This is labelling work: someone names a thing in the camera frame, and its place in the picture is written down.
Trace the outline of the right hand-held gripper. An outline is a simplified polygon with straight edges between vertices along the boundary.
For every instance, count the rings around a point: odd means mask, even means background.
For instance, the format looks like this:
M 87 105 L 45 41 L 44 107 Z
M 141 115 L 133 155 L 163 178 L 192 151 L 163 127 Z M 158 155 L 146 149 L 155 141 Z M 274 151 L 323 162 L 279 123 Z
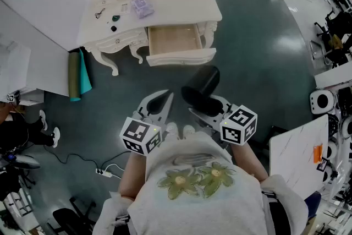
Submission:
M 255 134 L 257 129 L 257 114 L 245 107 L 239 106 L 236 110 L 226 114 L 220 122 L 220 114 L 228 113 L 232 104 L 225 98 L 211 95 L 212 112 L 215 116 L 209 116 L 192 107 L 189 112 L 194 116 L 201 127 L 219 129 L 220 140 L 235 145 L 243 146 Z

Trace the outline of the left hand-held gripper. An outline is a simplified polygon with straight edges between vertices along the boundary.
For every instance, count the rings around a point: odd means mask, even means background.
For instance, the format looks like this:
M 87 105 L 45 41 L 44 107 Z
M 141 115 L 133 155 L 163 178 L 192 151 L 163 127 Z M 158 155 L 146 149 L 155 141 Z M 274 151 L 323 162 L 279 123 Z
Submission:
M 127 150 L 147 156 L 161 145 L 173 99 L 173 92 L 160 90 L 140 102 L 138 111 L 126 118 L 119 134 Z

